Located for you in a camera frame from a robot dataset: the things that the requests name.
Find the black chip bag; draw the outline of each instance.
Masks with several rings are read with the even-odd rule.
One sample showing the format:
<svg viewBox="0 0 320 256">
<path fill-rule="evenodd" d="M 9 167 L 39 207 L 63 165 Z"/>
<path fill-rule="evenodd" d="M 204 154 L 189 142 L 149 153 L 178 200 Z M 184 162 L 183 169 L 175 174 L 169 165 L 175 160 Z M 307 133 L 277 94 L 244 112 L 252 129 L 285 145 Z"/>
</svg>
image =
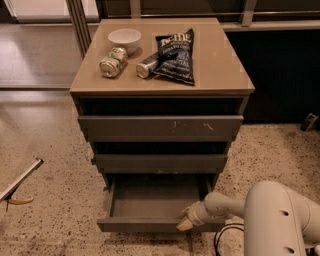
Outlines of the black chip bag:
<svg viewBox="0 0 320 256">
<path fill-rule="evenodd" d="M 156 36 L 161 63 L 153 72 L 187 84 L 194 84 L 193 39 L 193 29 L 174 35 Z"/>
</svg>

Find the open drawer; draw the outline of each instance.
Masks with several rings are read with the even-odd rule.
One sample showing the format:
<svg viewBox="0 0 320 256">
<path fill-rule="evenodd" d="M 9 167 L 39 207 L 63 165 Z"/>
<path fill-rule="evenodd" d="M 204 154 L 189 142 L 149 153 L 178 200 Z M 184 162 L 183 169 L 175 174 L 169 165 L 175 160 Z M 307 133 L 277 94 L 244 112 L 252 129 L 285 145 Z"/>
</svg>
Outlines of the open drawer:
<svg viewBox="0 0 320 256">
<path fill-rule="evenodd" d="M 227 155 L 95 155 L 101 173 L 220 173 Z"/>
<path fill-rule="evenodd" d="M 117 174 L 112 178 L 104 232 L 179 232 L 180 212 L 211 192 L 205 174 Z M 224 223 L 195 227 L 215 232 Z"/>
<path fill-rule="evenodd" d="M 89 142 L 231 141 L 243 117 L 232 116 L 79 116 Z"/>
</svg>

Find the cabinet top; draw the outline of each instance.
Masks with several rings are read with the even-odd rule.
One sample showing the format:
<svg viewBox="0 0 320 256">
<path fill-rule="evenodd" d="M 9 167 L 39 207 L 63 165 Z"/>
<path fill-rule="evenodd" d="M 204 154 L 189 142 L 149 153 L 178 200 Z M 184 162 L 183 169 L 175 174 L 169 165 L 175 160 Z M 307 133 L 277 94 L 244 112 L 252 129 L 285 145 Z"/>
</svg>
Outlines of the cabinet top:
<svg viewBox="0 0 320 256">
<path fill-rule="evenodd" d="M 99 62 L 112 49 L 108 34 L 131 28 L 142 34 L 128 65 L 116 78 L 103 78 Z M 136 65 L 157 51 L 155 36 L 194 30 L 195 85 L 137 76 Z M 71 86 L 73 95 L 248 95 L 254 86 L 216 18 L 102 20 Z"/>
</svg>

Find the terrazzo floor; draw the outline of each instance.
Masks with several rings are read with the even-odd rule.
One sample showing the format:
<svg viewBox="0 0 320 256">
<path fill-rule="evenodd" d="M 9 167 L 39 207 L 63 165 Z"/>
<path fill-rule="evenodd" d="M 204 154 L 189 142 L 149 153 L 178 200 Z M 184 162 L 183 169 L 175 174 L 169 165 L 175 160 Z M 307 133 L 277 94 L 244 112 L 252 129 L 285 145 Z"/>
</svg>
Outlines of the terrazzo floor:
<svg viewBox="0 0 320 256">
<path fill-rule="evenodd" d="M 0 191 L 33 162 L 45 162 L 15 197 L 22 206 L 0 204 L 0 255 L 214 255 L 214 233 L 101 233 L 108 192 L 77 123 L 68 92 L 0 94 Z M 243 125 L 216 189 L 245 198 L 257 181 L 275 180 L 320 203 L 320 132 L 299 124 Z M 243 234 L 226 232 L 222 256 L 243 255 Z"/>
</svg>

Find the drawer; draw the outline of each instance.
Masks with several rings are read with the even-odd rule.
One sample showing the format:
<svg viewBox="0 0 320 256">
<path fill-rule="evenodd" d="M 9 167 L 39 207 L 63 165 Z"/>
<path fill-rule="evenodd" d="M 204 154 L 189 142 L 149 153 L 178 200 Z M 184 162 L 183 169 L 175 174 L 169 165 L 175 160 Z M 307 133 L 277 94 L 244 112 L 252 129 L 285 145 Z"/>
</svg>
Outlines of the drawer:
<svg viewBox="0 0 320 256">
<path fill-rule="evenodd" d="M 226 155 L 95 155 L 101 173 L 220 173 Z"/>
<path fill-rule="evenodd" d="M 107 201 L 107 216 L 98 220 L 104 232 L 179 232 L 180 212 L 211 191 L 205 174 L 118 174 Z M 224 223 L 194 232 L 214 232 Z"/>
<path fill-rule="evenodd" d="M 244 96 L 128 96 L 79 97 L 80 115 L 237 115 L 241 113 Z"/>
<path fill-rule="evenodd" d="M 80 116 L 90 142 L 230 141 L 243 117 L 235 116 Z"/>
</svg>

